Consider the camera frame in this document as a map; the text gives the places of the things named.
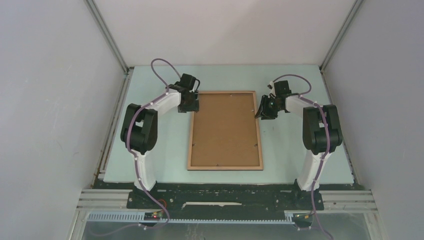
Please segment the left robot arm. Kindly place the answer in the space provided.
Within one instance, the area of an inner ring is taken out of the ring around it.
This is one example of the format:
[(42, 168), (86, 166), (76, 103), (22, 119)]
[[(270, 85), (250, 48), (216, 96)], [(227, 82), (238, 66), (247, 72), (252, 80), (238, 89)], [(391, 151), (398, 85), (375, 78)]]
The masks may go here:
[(158, 194), (151, 190), (157, 179), (148, 155), (158, 140), (159, 117), (174, 108), (179, 113), (198, 112), (200, 84), (199, 79), (184, 73), (179, 81), (166, 85), (165, 92), (152, 101), (145, 105), (131, 103), (126, 108), (120, 139), (133, 155), (134, 185), (143, 190), (138, 201), (145, 208), (153, 208), (158, 202)]

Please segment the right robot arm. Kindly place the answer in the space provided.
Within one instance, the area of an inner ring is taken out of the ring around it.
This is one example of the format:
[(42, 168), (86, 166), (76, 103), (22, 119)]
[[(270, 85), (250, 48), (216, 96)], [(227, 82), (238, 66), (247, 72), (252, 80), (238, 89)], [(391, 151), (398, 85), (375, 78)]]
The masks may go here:
[(286, 80), (274, 80), (268, 88), (270, 93), (261, 97), (255, 118), (274, 120), (281, 111), (301, 118), (306, 155), (290, 201), (297, 209), (304, 209), (310, 202), (314, 207), (318, 200), (323, 168), (343, 142), (338, 109), (333, 104), (321, 105), (300, 93), (293, 93)]

